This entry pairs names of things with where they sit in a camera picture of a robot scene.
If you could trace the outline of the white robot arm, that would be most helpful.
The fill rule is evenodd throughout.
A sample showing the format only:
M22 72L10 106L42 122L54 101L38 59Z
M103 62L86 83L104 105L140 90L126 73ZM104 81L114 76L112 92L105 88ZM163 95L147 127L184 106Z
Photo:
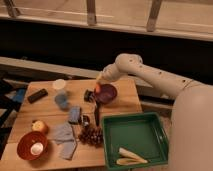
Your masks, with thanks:
M119 54L96 78L110 83L132 74L174 99L169 171L213 171L213 85L147 66L140 55Z

